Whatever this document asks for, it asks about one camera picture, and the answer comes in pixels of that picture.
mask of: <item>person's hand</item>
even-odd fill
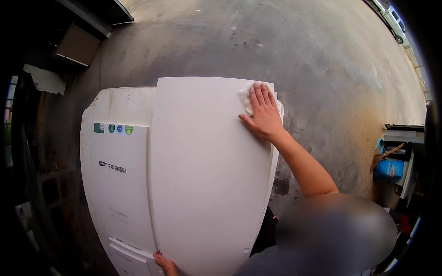
[[[256,136],[273,142],[285,132],[279,116],[273,93],[267,84],[255,82],[250,88],[250,102],[253,109],[253,118],[246,114],[238,117],[244,125]]]
[[[173,261],[169,258],[164,257],[160,251],[155,252],[153,254],[153,258],[155,259],[156,264],[164,270],[164,273],[167,276],[177,275],[175,264],[173,263]]]

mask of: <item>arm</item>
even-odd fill
[[[250,88],[253,119],[238,117],[256,136],[270,141],[289,165],[305,197],[339,193],[327,171],[283,128],[276,101],[264,83]]]
[[[169,258],[166,258],[163,256],[163,254],[158,251],[153,254],[153,258],[155,259],[155,262],[157,265],[159,265],[164,272],[165,276],[177,276],[178,273],[176,271],[175,264],[173,261]]]

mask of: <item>stained floor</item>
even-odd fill
[[[372,198],[369,168],[384,123],[422,124],[425,99],[403,47],[363,1],[122,0],[135,18],[100,45],[63,97],[47,95],[51,158],[80,176],[81,115],[104,88],[159,77],[273,82],[284,127],[340,192]],[[79,239],[99,254],[81,176],[72,183]],[[276,216],[302,198],[280,157],[269,203]]]

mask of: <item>blue bag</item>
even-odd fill
[[[402,171],[404,170],[404,162],[397,160],[381,160],[374,169],[373,178],[402,178]]]

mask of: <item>dark stain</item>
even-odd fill
[[[275,187],[275,194],[285,196],[289,193],[290,189],[290,181],[288,178],[275,178],[273,181],[273,186]]]

